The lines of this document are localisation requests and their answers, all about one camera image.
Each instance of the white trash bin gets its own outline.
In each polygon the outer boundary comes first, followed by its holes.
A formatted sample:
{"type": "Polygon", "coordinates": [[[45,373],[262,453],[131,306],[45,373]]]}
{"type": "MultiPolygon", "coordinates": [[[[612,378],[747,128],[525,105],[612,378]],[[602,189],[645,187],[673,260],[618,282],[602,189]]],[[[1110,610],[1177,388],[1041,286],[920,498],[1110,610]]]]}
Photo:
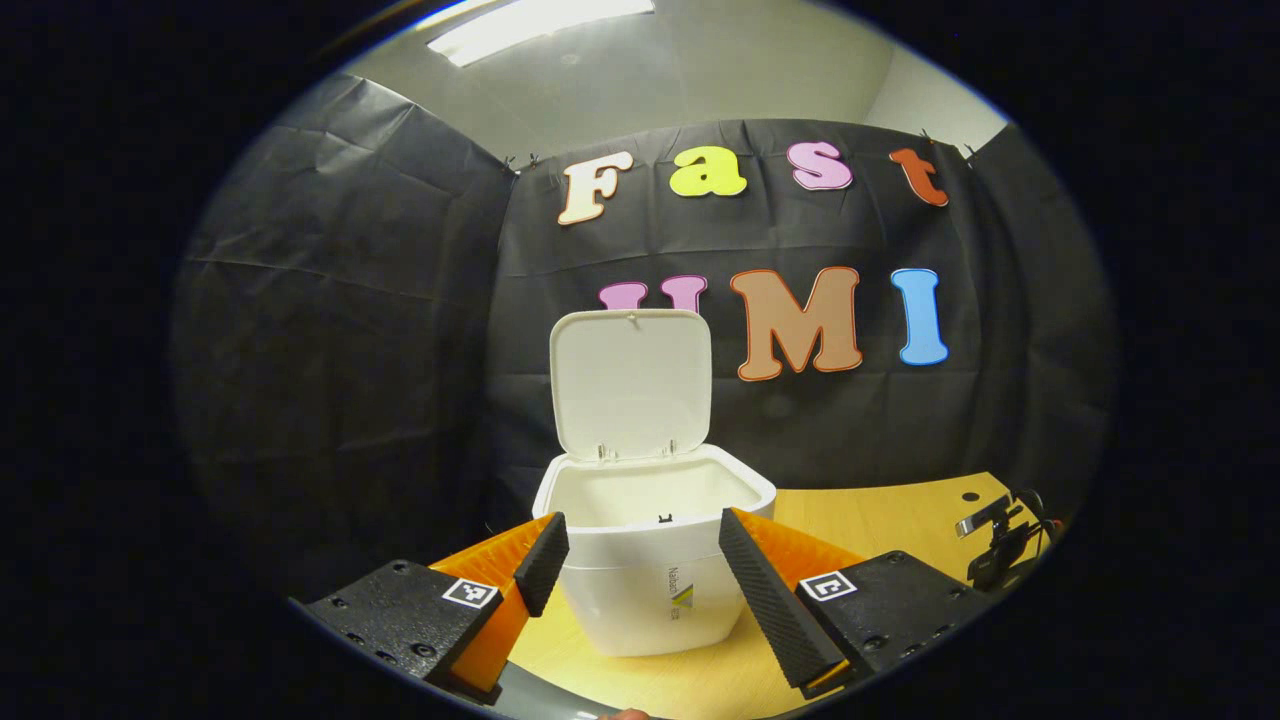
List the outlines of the white trash bin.
{"type": "Polygon", "coordinates": [[[550,334],[556,432],[535,518],[562,511],[559,583],[602,655],[724,639],[745,600],[719,550],[724,507],[773,516],[777,489],[710,427],[710,331],[687,310],[599,310],[550,334]]]}

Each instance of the table surface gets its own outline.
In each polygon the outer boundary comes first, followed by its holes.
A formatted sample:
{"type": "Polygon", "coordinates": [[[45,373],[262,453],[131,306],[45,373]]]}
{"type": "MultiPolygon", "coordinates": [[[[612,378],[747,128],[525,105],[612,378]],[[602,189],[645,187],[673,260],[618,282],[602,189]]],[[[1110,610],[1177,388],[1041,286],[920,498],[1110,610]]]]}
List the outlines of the table surface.
{"type": "MultiPolygon", "coordinates": [[[[780,489],[773,519],[863,557],[901,550],[969,584],[969,562],[987,550],[991,524],[963,539],[955,524],[1007,492],[989,473],[892,487],[780,489]],[[970,492],[978,498],[965,501],[961,496],[970,492]]],[[[1024,520],[1036,521],[1030,507],[1016,518],[1024,520]]],[[[1028,543],[1019,560],[1033,557],[1036,550],[1034,542],[1028,543]]],[[[750,720],[808,702],[787,685],[749,609],[717,644],[649,657],[604,657],[588,643],[557,585],[543,616],[525,625],[509,660],[582,697],[659,717],[750,720]]]]}

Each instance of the open lid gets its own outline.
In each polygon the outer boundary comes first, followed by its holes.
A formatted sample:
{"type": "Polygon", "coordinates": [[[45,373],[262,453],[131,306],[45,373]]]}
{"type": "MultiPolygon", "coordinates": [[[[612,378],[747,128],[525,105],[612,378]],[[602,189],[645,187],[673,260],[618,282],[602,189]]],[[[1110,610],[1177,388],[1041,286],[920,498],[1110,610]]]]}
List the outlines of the open lid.
{"type": "Polygon", "coordinates": [[[550,345],[556,434],[573,457],[657,457],[707,439],[712,333],[698,313],[573,313],[550,345]]]}

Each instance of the ceiling light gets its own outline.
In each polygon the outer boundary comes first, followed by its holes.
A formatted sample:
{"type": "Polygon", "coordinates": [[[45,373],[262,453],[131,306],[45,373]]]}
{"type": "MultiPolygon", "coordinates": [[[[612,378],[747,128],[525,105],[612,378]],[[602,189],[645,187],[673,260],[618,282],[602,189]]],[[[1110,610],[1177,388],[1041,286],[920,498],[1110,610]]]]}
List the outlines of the ceiling light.
{"type": "Polygon", "coordinates": [[[451,29],[426,46],[462,68],[539,35],[652,12],[653,0],[518,0],[451,29]]]}
{"type": "Polygon", "coordinates": [[[426,19],[413,26],[413,29],[425,29],[431,26],[438,26],[444,20],[461,15],[462,13],[470,13],[476,8],[497,1],[498,0],[462,0],[462,3],[454,3],[453,5],[449,5],[448,8],[440,10],[439,13],[435,13],[434,15],[428,15],[426,19]]]}

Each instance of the letter m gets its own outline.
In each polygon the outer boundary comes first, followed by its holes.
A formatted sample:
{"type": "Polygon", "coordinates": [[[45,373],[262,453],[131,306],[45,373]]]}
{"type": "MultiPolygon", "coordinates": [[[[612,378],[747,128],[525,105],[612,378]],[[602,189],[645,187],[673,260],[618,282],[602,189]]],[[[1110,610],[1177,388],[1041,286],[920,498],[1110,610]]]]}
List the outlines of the letter m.
{"type": "Polygon", "coordinates": [[[796,373],[808,365],[819,337],[822,351],[813,359],[815,369],[836,373],[860,365],[863,354],[854,331],[856,286],[858,272],[852,268],[826,268],[814,278],[809,302],[801,309],[773,270],[733,275],[730,287],[746,306],[746,363],[739,366],[737,377],[756,382],[782,374],[782,363],[773,357],[774,340],[796,373]]]}

